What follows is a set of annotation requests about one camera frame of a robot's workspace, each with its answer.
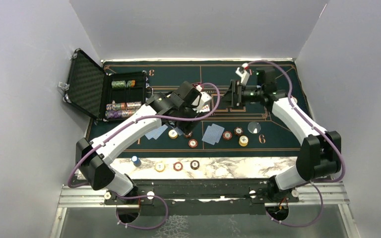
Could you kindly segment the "brown poker chip stack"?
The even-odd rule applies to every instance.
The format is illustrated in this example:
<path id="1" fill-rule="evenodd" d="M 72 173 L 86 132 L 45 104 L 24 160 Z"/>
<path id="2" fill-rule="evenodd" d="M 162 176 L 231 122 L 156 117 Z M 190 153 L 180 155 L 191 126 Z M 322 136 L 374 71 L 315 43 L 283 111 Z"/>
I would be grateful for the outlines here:
<path id="1" fill-rule="evenodd" d="M 190 162 L 190 167 L 191 167 L 191 169 L 193 169 L 193 170 L 197 170 L 197 169 L 199 168 L 199 166 L 200 166 L 200 163 L 199 163 L 198 160 L 192 160 L 192 161 Z"/>

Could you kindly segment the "yellow poker chip stack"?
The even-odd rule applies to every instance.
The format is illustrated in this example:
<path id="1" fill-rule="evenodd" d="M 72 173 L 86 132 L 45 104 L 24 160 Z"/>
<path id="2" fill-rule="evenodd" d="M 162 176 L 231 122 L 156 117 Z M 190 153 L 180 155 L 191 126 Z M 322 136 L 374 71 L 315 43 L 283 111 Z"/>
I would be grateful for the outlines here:
<path id="1" fill-rule="evenodd" d="M 159 173 L 163 172 L 165 170 L 166 166 L 163 162 L 157 162 L 155 164 L 155 170 Z"/>

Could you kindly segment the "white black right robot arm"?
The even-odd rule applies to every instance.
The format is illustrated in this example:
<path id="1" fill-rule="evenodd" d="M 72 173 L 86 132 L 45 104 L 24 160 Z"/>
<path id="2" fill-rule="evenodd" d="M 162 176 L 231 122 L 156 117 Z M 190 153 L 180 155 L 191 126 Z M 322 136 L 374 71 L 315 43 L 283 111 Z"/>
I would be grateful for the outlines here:
<path id="1" fill-rule="evenodd" d="M 278 90 L 275 83 L 256 88 L 232 80 L 221 102 L 230 108 L 238 108 L 246 103 L 262 104 L 285 123 L 300 143 L 295 165 L 269 178 L 266 195 L 271 201 L 278 202 L 292 189 L 311 181 L 328 182 L 326 176 L 335 173 L 341 173 L 335 181 L 345 176 L 340 134 L 319 126 L 285 90 Z"/>

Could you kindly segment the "white round button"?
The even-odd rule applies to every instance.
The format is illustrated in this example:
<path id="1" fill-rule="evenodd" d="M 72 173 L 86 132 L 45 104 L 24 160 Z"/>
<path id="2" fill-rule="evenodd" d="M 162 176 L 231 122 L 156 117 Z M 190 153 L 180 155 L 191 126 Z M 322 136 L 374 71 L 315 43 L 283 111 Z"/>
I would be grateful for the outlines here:
<path id="1" fill-rule="evenodd" d="M 258 134 L 261 131 L 261 125 L 259 122 L 251 121 L 247 126 L 247 130 L 252 134 Z"/>

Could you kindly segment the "red poker chip stack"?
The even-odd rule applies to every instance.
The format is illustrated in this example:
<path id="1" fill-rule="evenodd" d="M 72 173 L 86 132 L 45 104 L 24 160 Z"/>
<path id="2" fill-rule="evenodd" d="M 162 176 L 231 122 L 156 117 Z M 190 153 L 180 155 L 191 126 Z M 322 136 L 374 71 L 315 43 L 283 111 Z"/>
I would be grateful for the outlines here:
<path id="1" fill-rule="evenodd" d="M 173 169 L 175 170 L 175 171 L 181 171 L 182 169 L 183 169 L 183 164 L 181 163 L 181 162 L 176 162 L 176 163 L 174 163 L 173 164 Z"/>

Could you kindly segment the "blue card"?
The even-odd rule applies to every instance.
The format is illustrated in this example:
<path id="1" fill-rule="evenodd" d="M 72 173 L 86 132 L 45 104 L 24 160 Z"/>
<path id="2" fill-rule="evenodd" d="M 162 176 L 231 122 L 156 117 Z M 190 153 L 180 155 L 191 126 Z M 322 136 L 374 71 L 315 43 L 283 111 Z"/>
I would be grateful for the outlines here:
<path id="1" fill-rule="evenodd" d="M 214 134 L 215 143 L 219 143 L 220 139 L 222 138 L 223 132 L 224 132 L 224 127 L 213 123 L 211 125 L 211 129 L 212 129 L 212 132 Z"/>
<path id="2" fill-rule="evenodd" d="M 207 127 L 207 129 L 205 130 L 205 133 L 202 137 L 202 141 L 205 142 L 205 143 L 208 143 L 210 145 L 215 145 L 215 141 L 214 141 L 214 134 L 212 132 L 212 129 L 211 129 L 211 125 L 209 125 Z"/>
<path id="3" fill-rule="evenodd" d="M 164 131 L 168 129 L 168 126 L 167 125 L 162 125 L 161 127 L 157 128 L 154 132 L 154 135 L 153 135 L 153 138 L 155 140 L 157 140 L 163 133 Z"/>
<path id="4" fill-rule="evenodd" d="M 150 140 L 150 139 L 157 139 L 159 137 L 159 130 L 154 129 L 148 133 L 145 134 L 145 137 Z"/>

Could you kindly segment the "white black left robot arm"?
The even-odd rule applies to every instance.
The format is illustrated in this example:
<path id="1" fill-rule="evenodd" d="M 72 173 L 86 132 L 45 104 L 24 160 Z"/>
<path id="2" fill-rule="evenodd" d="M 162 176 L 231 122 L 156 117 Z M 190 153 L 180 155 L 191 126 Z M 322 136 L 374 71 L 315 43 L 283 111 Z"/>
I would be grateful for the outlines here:
<path id="1" fill-rule="evenodd" d="M 142 136 L 162 125 L 169 124 L 182 133 L 190 133 L 205 116 L 202 108 L 211 102 L 211 96 L 202 86 L 183 82 L 170 93 L 153 93 L 150 98 L 128 119 L 105 134 L 76 143 L 74 172 L 85 177 L 84 185 L 93 190 L 107 188 L 117 192 L 123 203 L 135 200 L 133 181 L 126 174 L 114 170 L 114 159 Z"/>

